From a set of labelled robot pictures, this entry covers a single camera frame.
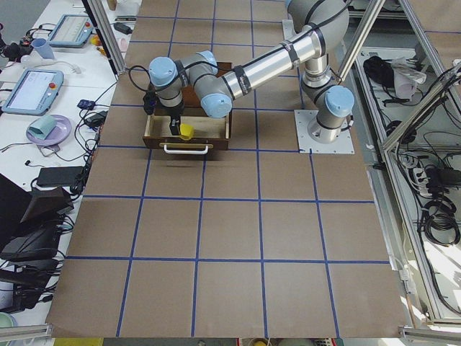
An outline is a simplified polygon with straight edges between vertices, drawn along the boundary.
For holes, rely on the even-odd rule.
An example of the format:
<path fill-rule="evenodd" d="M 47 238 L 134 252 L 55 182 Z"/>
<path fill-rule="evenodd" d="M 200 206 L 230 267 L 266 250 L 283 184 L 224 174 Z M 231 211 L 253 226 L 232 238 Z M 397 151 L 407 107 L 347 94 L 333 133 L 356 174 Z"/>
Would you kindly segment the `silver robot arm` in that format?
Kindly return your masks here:
<path fill-rule="evenodd" d="M 201 108 L 211 118 L 222 118 L 233 108 L 233 101 L 262 84 L 304 64 L 303 91 L 318 108 L 308 124 L 309 136 L 319 143 L 332 143 L 352 112 L 354 96 L 335 84 L 328 64 L 328 52 L 343 38 L 349 25 L 349 12 L 343 1 L 286 1 L 295 34 L 267 53 L 218 75 L 215 56 L 208 50 L 187 58 L 154 58 L 148 68 L 159 102 L 170 117 L 170 131 L 186 139 L 181 124 L 184 109 L 182 90 L 192 87 Z"/>

